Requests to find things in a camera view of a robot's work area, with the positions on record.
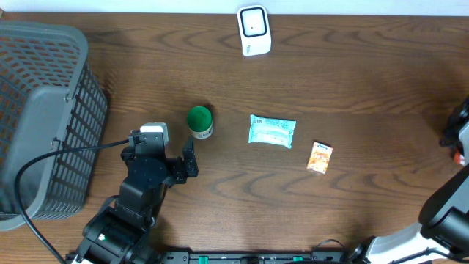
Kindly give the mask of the green lid white jar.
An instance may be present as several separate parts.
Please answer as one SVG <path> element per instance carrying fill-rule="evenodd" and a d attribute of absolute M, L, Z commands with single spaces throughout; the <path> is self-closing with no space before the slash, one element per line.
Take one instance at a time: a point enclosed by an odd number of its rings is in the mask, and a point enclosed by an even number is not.
<path fill-rule="evenodd" d="M 187 124 L 196 139 L 207 139 L 213 133 L 213 116 L 204 106 L 195 106 L 188 112 Z"/>

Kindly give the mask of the teal wet wipes pack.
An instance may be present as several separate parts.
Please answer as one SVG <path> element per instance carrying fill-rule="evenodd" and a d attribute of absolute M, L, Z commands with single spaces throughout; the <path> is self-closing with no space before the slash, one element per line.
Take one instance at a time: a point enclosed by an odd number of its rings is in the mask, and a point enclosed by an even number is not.
<path fill-rule="evenodd" d="M 250 115 L 249 143 L 266 143 L 292 148 L 296 127 L 294 120 L 281 120 Z"/>

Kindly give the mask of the orange tissue pack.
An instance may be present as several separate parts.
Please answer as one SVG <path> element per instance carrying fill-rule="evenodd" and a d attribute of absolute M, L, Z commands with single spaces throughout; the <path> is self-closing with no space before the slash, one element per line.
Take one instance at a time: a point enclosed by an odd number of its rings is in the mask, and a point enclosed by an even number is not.
<path fill-rule="evenodd" d="M 328 169 L 332 152 L 333 148 L 331 146 L 314 142 L 306 168 L 314 172 L 325 174 Z"/>

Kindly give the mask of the red snack package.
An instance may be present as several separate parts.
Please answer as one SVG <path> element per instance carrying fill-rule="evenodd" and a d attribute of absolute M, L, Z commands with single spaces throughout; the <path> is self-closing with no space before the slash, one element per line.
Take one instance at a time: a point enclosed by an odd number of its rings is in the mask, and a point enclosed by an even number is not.
<path fill-rule="evenodd" d="M 459 153 L 459 152 L 455 152 L 454 155 L 453 155 L 453 159 L 454 159 L 454 162 L 460 166 L 464 166 L 465 165 L 465 157 L 463 154 Z"/>

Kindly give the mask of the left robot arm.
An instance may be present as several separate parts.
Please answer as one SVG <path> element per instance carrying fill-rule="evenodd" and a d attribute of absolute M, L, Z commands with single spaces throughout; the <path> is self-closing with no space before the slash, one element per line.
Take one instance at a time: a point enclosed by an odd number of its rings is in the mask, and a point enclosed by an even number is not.
<path fill-rule="evenodd" d="M 161 254 L 149 245 L 149 235 L 169 188 L 197 177 L 193 138 L 182 156 L 167 158 L 162 132 L 133 131 L 120 156 L 128 168 L 119 194 L 107 199 L 83 231 L 67 263 L 159 263 Z"/>

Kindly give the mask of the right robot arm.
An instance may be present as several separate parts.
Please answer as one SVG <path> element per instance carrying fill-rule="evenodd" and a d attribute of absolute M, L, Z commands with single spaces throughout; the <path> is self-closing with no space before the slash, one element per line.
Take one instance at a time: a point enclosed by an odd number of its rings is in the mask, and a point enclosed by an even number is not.
<path fill-rule="evenodd" d="M 440 146 L 454 151 L 461 170 L 424 203 L 416 223 L 392 235 L 370 237 L 347 262 L 468 262 L 468 99 L 448 118 Z"/>

